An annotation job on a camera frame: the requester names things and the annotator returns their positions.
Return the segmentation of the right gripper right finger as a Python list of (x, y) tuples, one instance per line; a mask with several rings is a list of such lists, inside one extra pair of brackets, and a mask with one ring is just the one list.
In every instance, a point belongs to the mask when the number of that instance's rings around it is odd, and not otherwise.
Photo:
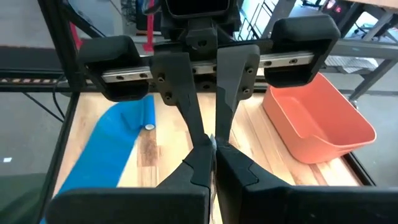
[(290, 185), (232, 145), (216, 150), (223, 223), (397, 224), (397, 189)]

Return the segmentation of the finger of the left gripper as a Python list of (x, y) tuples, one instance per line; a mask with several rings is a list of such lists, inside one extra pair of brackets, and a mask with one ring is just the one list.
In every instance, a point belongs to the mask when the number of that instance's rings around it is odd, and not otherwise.
[(253, 93), (259, 59), (257, 45), (225, 47), (217, 51), (215, 138), (219, 142), (229, 140), (239, 102)]
[(176, 106), (182, 115), (194, 146), (210, 143), (205, 134), (189, 54), (155, 54), (150, 71), (164, 103)]

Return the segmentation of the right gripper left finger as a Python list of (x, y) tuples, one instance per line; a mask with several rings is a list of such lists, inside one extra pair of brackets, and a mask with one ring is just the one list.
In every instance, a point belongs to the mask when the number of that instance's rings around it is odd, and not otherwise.
[(55, 197), (47, 223), (194, 223), (210, 221), (211, 143), (195, 146), (154, 188), (69, 190)]

